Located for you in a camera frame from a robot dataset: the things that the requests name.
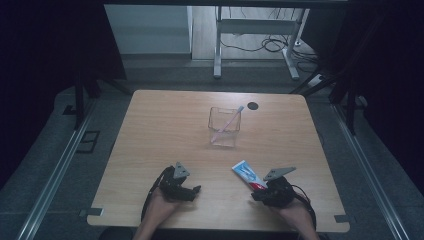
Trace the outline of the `person's left hand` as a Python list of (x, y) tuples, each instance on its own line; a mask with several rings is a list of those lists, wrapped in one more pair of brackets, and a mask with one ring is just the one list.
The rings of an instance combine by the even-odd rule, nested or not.
[(181, 204), (181, 201), (168, 199), (160, 189), (156, 189), (147, 207), (143, 223), (148, 227), (157, 228), (168, 219)]

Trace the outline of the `black rectangular floor frame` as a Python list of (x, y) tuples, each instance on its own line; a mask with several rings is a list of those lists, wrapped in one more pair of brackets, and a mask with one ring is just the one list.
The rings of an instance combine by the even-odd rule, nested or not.
[(97, 145), (99, 131), (85, 131), (78, 146), (76, 152), (78, 154), (91, 154)]

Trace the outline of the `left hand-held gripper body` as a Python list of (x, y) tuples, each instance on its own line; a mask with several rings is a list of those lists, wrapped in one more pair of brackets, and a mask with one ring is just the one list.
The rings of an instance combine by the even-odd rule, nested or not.
[(192, 189), (182, 186), (190, 175), (189, 171), (177, 162), (174, 166), (169, 166), (163, 171), (163, 176), (159, 183), (159, 188), (168, 199), (183, 201), (183, 197), (197, 195)]

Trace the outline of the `blue white toothpaste tube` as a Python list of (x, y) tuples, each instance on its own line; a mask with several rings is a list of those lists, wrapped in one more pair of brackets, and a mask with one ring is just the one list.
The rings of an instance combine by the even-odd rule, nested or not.
[(255, 173), (248, 162), (240, 161), (232, 167), (232, 170), (243, 179), (253, 190), (264, 190), (266, 183)]

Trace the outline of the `person's right hand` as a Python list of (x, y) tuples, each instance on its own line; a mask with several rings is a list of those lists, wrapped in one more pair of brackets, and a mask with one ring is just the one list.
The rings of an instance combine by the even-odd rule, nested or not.
[(298, 199), (294, 199), (285, 208), (274, 208), (273, 211), (297, 231), (314, 229), (311, 215), (305, 205)]

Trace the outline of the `white metal desk frame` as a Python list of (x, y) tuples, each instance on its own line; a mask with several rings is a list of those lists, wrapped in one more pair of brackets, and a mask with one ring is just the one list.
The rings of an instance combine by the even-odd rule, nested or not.
[(299, 80), (298, 70), (292, 59), (295, 43), (298, 41), (300, 29), (306, 10), (300, 9), (295, 20), (284, 19), (241, 19), (222, 18), (222, 7), (218, 6), (216, 14), (216, 43), (214, 52), (213, 76), (221, 77), (222, 56), (221, 36), (223, 34), (253, 34), (253, 35), (281, 35), (288, 37), (288, 46), (281, 50), (281, 54), (293, 80)]

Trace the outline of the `white power strip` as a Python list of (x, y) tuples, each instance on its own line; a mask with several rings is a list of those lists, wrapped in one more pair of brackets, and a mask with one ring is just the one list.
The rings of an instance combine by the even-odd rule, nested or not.
[(317, 84), (321, 83), (324, 80), (324, 77), (321, 74), (317, 74), (312, 78), (312, 80), (308, 83), (309, 87), (314, 87)]

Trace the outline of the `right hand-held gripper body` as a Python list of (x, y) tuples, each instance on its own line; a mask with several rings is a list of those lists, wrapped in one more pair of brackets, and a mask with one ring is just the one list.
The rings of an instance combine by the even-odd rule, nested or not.
[(274, 168), (264, 177), (268, 188), (261, 193), (260, 200), (271, 207), (284, 208), (294, 199), (294, 190), (285, 174), (295, 170), (295, 167)]

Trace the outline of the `dark curtain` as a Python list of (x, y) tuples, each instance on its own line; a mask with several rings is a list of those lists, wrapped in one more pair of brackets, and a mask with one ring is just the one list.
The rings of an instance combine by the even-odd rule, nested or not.
[(46, 124), (56, 95), (126, 77), (106, 0), (0, 0), (0, 189)]
[(424, 205), (424, 0), (348, 0), (345, 9), (313, 9), (302, 39), (330, 71), (340, 71), (378, 16), (364, 52), (347, 77), (365, 98), (364, 117), (409, 179), (394, 180), (397, 197), (414, 189)]

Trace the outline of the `aluminium floor rail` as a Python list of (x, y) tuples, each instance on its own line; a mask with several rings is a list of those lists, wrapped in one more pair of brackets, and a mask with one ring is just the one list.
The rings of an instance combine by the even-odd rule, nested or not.
[(62, 155), (60, 156), (54, 170), (52, 171), (47, 183), (44, 185), (42, 191), (37, 197), (32, 209), (30, 210), (26, 220), (24, 221), (21, 229), (19, 230), (15, 240), (33, 240), (50, 204), (56, 195), (56, 192), (62, 182), (63, 177), (75, 155), (77, 147), (85, 133), (93, 111), (97, 105), (97, 100), (89, 100), (85, 105), (86, 109), (83, 111), (84, 117), (76, 130), (72, 132), (70, 140), (68, 141)]
[(365, 155), (362, 146), (360, 145), (357, 137), (349, 130), (346, 123), (347, 117), (344, 115), (342, 108), (338, 105), (331, 105), (331, 108), (337, 117), (338, 125), (345, 136), (349, 148), (351, 149), (359, 168), (364, 175), (364, 178), (394, 239), (410, 240), (409, 234), (407, 233), (399, 214), (384, 191), (374, 169)]

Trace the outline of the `black metal stand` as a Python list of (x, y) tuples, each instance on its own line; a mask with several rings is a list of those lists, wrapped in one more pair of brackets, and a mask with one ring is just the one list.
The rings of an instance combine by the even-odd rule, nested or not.
[[(112, 86), (125, 95), (131, 96), (133, 90), (125, 87), (115, 79), (102, 79), (102, 82)], [(91, 79), (87, 76), (78, 75), (75, 79), (75, 129), (78, 129), (87, 115), (84, 104), (84, 92), (87, 92), (90, 98), (98, 98), (101, 94), (98, 79)]]
[(334, 88), (329, 94), (328, 99), (332, 104), (340, 104), (341, 101), (346, 98), (345, 125), (349, 132), (355, 135), (356, 132), (354, 128), (354, 116), (356, 108), (356, 83), (350, 70), (340, 70), (339, 72), (336, 72), (329, 77), (325, 77), (315, 86), (302, 91), (302, 89), (306, 87), (313, 78), (318, 76), (323, 71), (323, 69), (323, 66), (318, 65), (315, 70), (298, 87), (291, 91), (291, 94), (300, 94), (304, 97), (307, 97), (322, 90), (325, 87), (334, 84)]

